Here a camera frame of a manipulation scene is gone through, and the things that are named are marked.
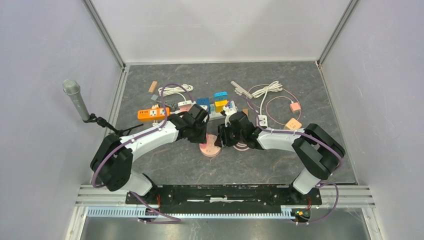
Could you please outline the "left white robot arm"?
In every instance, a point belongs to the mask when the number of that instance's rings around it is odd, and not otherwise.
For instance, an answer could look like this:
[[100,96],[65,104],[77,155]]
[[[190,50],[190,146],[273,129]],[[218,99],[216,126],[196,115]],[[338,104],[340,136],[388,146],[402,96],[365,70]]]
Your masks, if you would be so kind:
[[205,144],[208,122],[208,111],[194,104],[188,111],[170,114],[157,126],[139,133],[106,136],[90,163],[92,186],[106,187],[111,192],[133,192],[145,204],[153,203],[157,198],[154,183],[145,174],[135,172],[133,162],[154,149],[181,139]]

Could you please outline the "long white power strip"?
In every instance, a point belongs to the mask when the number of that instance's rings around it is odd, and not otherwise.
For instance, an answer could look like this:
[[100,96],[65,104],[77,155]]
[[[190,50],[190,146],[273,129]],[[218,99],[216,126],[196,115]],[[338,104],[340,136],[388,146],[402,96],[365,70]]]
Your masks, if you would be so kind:
[[[235,105],[234,101],[231,101],[230,104],[229,104],[229,106],[232,107],[232,106],[236,106],[236,105]],[[170,113],[171,114],[178,114],[178,113],[181,113],[181,112],[183,112],[183,111],[180,111],[179,108],[177,107],[177,110],[173,110]],[[225,118],[224,111],[222,111],[222,112],[216,112],[215,111],[215,105],[214,105],[214,103],[213,104],[210,104],[210,112],[208,112],[208,113],[209,113],[209,120],[210,121],[219,120],[219,119],[224,119]]]

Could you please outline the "light blue adapter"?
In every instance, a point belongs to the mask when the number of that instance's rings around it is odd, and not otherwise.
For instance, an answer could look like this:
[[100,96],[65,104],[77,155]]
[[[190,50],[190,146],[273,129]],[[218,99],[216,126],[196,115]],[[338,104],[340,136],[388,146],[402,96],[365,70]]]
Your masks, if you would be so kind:
[[215,102],[220,102],[228,99],[228,93],[226,91],[217,92],[213,95]]

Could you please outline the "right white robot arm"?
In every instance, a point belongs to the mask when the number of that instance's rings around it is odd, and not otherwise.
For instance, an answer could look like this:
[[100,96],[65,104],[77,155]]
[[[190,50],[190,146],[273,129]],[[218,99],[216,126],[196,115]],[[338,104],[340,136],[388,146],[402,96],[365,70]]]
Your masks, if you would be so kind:
[[264,128],[255,126],[241,111],[218,126],[218,138],[221,147],[241,143],[250,149],[296,153],[304,168],[288,191],[289,199],[295,204],[306,201],[317,184],[339,169],[346,154],[342,145],[315,123],[297,130]]

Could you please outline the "pink folding extension socket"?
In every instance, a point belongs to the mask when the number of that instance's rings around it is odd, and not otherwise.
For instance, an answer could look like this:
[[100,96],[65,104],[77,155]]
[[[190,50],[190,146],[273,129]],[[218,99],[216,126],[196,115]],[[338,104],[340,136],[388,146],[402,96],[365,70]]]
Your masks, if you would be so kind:
[[214,134],[207,134],[206,135],[206,143],[205,147],[208,149],[215,147],[215,141],[217,140],[217,136]]

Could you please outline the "round pink socket base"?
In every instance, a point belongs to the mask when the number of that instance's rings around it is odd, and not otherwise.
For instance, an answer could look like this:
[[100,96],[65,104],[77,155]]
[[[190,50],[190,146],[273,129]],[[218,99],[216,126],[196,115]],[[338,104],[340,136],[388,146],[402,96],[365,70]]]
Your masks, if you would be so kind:
[[205,143],[200,143],[199,149],[200,149],[200,152],[204,156],[209,157],[209,158],[213,158],[213,157],[217,156],[222,150],[222,148],[220,146],[217,146],[217,145],[215,145],[214,148],[206,148]]

